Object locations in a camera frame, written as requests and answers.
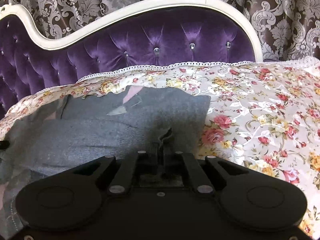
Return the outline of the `grey argyle sweater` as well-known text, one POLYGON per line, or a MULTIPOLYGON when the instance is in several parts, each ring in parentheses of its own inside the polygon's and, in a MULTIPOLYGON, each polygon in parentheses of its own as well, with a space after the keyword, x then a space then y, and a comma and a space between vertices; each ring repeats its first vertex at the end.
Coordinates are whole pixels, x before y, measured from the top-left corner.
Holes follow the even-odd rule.
POLYGON ((1 151, 1 236, 21 229, 15 197, 34 181, 103 156, 151 152, 167 135, 174 151, 196 151, 209 105, 209 96, 178 88, 129 86, 101 97, 66 95, 15 121, 1 151))

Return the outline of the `floral bedspread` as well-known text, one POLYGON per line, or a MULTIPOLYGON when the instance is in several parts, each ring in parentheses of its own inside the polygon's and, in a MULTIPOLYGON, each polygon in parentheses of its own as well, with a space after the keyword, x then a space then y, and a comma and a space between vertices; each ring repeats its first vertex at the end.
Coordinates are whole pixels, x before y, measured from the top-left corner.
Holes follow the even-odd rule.
POLYGON ((319 59, 177 63, 92 74, 16 103, 1 121, 1 136, 16 120, 65 95, 105 96, 130 85, 210 96, 197 158, 214 155, 296 185, 308 200, 300 228, 319 238, 319 59))

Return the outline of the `purple tufted headboard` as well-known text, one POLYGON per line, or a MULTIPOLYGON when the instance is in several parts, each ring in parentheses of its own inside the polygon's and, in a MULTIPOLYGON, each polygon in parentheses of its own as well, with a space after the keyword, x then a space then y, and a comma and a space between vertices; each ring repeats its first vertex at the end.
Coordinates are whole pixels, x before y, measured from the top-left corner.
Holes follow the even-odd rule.
POLYGON ((249 20, 220 0, 144 0, 56 40, 22 5, 1 7, 1 115, 45 88, 90 74, 180 62, 259 62, 249 20))

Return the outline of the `brown damask curtain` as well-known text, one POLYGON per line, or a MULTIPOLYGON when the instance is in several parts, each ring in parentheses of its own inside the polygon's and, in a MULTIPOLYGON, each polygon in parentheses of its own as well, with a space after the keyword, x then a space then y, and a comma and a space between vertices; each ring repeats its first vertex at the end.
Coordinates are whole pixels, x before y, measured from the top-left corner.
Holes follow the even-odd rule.
MULTIPOLYGON (((142 0, 1 0, 21 4, 47 38, 62 38, 142 0)), ((319 0, 221 0, 253 25, 266 60, 319 57, 319 0)))

